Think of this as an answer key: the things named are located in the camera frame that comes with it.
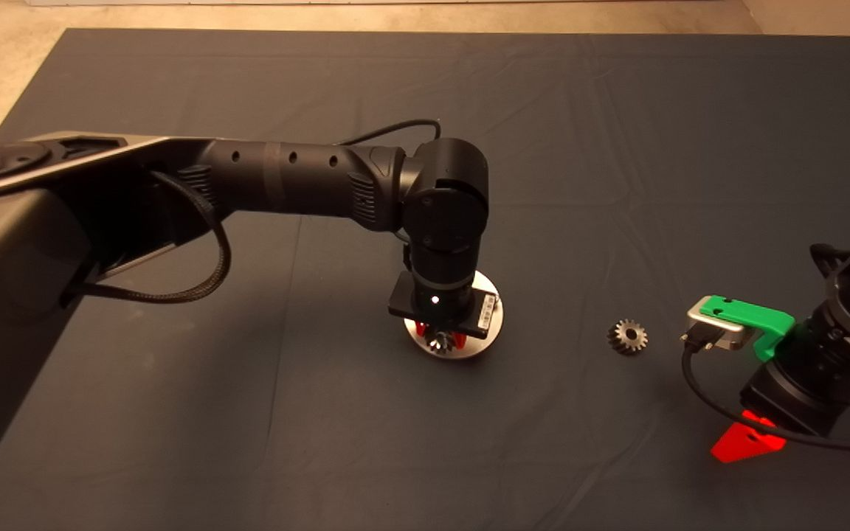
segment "concrete floor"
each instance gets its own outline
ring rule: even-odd
[[[0,122],[67,27],[850,34],[850,0],[28,7],[0,0]]]

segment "table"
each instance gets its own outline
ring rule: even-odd
[[[69,30],[0,141],[332,142],[413,117],[489,160],[492,350],[418,352],[385,310],[395,239],[233,215],[209,299],[82,303],[0,446],[0,530],[850,529],[850,454],[709,456],[728,423],[677,340],[705,294],[822,299],[807,246],[850,246],[850,38]],[[120,282],[192,285],[214,245]],[[605,342],[623,317],[641,356]],[[731,403],[755,367],[698,360]]]

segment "small gear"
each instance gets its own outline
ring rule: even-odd
[[[631,356],[648,347],[648,333],[645,327],[631,319],[622,319],[608,330],[608,344],[617,353]]]

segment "circular metal plate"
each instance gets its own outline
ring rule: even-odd
[[[490,344],[493,343],[500,334],[500,327],[503,326],[503,301],[500,299],[500,292],[497,290],[497,287],[495,287],[494,284],[490,282],[490,279],[487,279],[481,271],[476,271],[474,273],[474,282],[471,283],[471,286],[497,295],[497,304],[494,306],[494,312],[491,314],[490,329],[487,330],[487,339],[469,337],[468,340],[465,341],[465,346],[463,346],[462,349],[451,349],[446,353],[436,353],[433,352],[432,348],[425,342],[425,338],[419,336],[418,332],[415,332],[414,320],[405,319],[405,330],[408,330],[409,336],[412,336],[412,340],[415,341],[415,345],[418,345],[422,350],[425,350],[426,353],[432,354],[432,356],[449,360],[460,360],[476,356],[477,354],[482,353],[487,347],[490,347]]]

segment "cable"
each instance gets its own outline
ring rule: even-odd
[[[434,140],[441,138],[441,124],[438,123],[438,120],[432,120],[431,118],[416,118],[415,120],[405,120],[404,122],[387,125],[387,127],[378,128],[378,130],[369,131],[367,133],[354,136],[353,138],[348,138],[347,140],[341,140],[334,145],[356,145],[359,142],[372,140],[391,132],[405,130],[405,128],[414,128],[416,125],[431,125],[431,127],[435,128]]]
[[[215,265],[212,275],[208,279],[200,282],[195,287],[175,293],[152,294],[138,291],[131,291],[122,287],[110,285],[97,285],[97,283],[81,283],[80,285],[71,286],[69,291],[78,295],[101,296],[104,299],[121,299],[134,300],[135,302],[149,302],[153,305],[176,305],[180,302],[192,302],[193,300],[202,299],[203,296],[209,296],[218,288],[227,275],[229,275],[230,266],[232,266],[232,247],[229,245],[229,238],[225,233],[225,228],[222,222],[215,215],[215,207],[202,194],[189,188],[175,178],[158,171],[149,172],[154,178],[168,185],[169,188],[179,192],[192,205],[196,211],[202,216],[209,229],[215,233],[215,239],[218,242],[218,263]]]
[[[836,440],[835,438],[810,436],[810,434],[800,434],[798,431],[783,430],[782,428],[766,426],[766,424],[746,419],[746,417],[730,411],[728,407],[723,406],[721,403],[718,403],[717,400],[714,400],[711,396],[706,394],[704,389],[701,389],[701,384],[697,382],[697,378],[694,376],[694,367],[692,366],[691,360],[694,359],[694,353],[701,350],[701,347],[704,347],[707,343],[716,342],[722,335],[722,330],[715,326],[708,325],[706,323],[697,323],[688,331],[688,338],[685,340],[684,354],[681,356],[681,372],[684,373],[684,380],[688,383],[688,387],[691,387],[691,391],[694,391],[694,394],[697,395],[703,403],[708,404],[711,409],[722,414],[723,417],[727,417],[735,423],[741,423],[743,426],[753,428],[753,430],[760,431],[760,433],[782,437],[785,438],[785,440],[792,440],[793,443],[807,444],[809,446],[817,446],[830,450],[850,451],[850,440]]]

